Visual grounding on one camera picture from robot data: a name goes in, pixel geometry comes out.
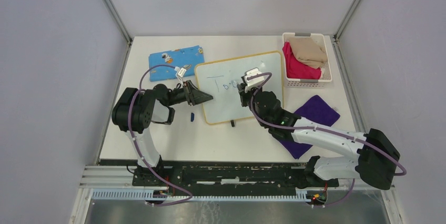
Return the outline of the yellow framed whiteboard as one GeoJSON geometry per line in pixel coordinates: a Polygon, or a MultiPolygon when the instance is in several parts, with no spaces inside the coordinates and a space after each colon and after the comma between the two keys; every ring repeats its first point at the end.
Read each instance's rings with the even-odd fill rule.
{"type": "Polygon", "coordinates": [[[242,76],[253,68],[259,68],[262,73],[272,73],[263,90],[274,92],[281,104],[285,104],[281,52],[276,50],[207,62],[197,65],[194,69],[198,88],[214,97],[213,100],[202,104],[206,123],[214,125],[253,116],[248,107],[241,106],[238,90],[232,86],[233,80],[238,84],[242,83],[242,76]]]}

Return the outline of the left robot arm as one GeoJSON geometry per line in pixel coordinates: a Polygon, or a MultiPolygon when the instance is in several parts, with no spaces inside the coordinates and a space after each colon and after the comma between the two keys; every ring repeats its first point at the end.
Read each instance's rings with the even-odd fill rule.
{"type": "Polygon", "coordinates": [[[145,179],[153,186],[165,180],[165,171],[158,167],[161,155],[157,151],[149,126],[171,125],[175,117],[174,105],[187,103],[196,106],[213,100],[191,81],[178,84],[174,89],[158,84],[152,89],[126,88],[112,110],[111,119],[130,139],[138,156],[138,164],[148,168],[145,179]]]}

